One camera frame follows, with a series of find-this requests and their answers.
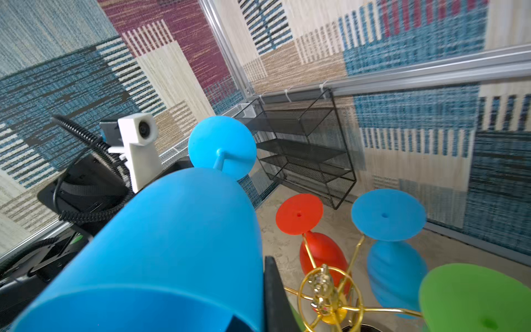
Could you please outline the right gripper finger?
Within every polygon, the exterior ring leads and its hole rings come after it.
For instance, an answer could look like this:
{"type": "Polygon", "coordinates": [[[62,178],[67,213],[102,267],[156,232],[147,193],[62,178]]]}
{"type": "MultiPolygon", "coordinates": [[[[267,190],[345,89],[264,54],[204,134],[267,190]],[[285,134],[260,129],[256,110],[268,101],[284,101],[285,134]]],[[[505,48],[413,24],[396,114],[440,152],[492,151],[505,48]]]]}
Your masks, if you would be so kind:
{"type": "Polygon", "coordinates": [[[274,257],[266,256],[264,266],[265,330],[269,332],[301,331],[287,299],[274,257]]]}

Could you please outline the green wine glass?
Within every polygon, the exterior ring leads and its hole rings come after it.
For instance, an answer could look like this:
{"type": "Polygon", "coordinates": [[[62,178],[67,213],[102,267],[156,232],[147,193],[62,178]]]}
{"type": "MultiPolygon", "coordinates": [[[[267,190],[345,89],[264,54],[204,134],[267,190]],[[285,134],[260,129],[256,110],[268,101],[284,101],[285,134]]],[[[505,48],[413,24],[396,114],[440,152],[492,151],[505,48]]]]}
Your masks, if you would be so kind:
{"type": "Polygon", "coordinates": [[[419,304],[429,331],[530,330],[530,288],[482,266],[446,264],[430,271],[419,304]]]}

